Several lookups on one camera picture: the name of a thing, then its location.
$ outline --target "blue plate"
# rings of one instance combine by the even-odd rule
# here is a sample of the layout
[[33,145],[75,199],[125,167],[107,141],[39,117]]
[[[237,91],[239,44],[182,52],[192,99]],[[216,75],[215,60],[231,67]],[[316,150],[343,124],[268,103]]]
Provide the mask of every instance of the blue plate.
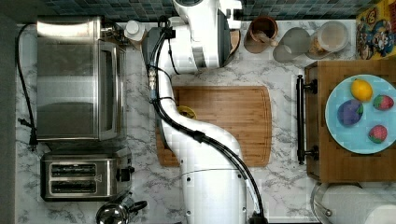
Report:
[[[338,107],[345,101],[354,99],[350,92],[350,85],[355,78],[368,81],[373,88],[373,97],[363,103],[363,115],[356,124],[347,127],[337,118]],[[389,147],[396,140],[396,105],[386,111],[374,108],[373,100],[378,94],[384,94],[396,101],[396,90],[385,79],[371,75],[349,77],[338,84],[330,94],[326,104],[325,119],[330,134],[335,141],[345,149],[360,153],[376,153]],[[388,136],[381,144],[376,144],[368,138],[368,133],[375,126],[381,124],[388,130]]]

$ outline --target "jar lid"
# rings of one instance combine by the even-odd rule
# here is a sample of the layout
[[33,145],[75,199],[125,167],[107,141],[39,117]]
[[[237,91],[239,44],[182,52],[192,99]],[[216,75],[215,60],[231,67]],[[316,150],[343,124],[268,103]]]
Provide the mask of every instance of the jar lid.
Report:
[[318,29],[318,42],[329,52],[343,49],[347,45],[348,31],[339,21],[328,21]]
[[124,34],[126,37],[134,41],[140,41],[143,38],[145,30],[145,25],[142,23],[138,21],[128,21]]

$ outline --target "kettle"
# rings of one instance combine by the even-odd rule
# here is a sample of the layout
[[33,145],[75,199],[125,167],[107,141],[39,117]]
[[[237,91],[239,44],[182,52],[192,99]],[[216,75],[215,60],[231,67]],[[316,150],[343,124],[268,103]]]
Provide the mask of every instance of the kettle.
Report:
[[135,202],[129,196],[106,203],[96,213],[96,224],[128,224],[147,205],[146,201]]

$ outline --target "brown cup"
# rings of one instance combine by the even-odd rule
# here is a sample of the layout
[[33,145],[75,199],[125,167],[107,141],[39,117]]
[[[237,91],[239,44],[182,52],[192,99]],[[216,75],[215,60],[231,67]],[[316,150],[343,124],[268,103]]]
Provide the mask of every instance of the brown cup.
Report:
[[263,42],[255,36],[259,32],[274,39],[277,35],[276,21],[268,16],[259,16],[250,23],[244,39],[245,49],[250,53],[260,53],[271,45],[269,41]]

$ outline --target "tile backsplash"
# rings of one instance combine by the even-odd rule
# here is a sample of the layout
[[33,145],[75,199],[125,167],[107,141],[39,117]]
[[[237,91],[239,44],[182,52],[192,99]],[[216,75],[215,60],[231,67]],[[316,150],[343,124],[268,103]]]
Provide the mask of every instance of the tile backsplash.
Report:
[[[172,0],[42,0],[59,15],[105,15],[113,21],[157,21],[175,16]],[[377,0],[242,0],[244,21],[355,19]]]

